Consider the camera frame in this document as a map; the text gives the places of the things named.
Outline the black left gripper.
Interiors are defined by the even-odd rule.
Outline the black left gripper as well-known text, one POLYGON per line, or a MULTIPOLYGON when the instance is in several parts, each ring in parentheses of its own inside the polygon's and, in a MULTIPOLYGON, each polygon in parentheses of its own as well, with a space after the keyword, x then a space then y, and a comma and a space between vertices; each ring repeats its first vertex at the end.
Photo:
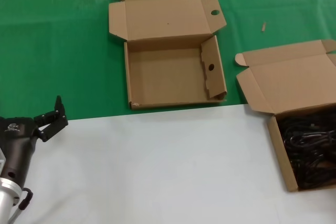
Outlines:
POLYGON ((65 107, 59 95, 53 111, 38 115, 34 119, 1 118, 1 151, 6 158, 1 178, 17 184, 25 183, 37 136, 47 142, 67 125, 65 107))

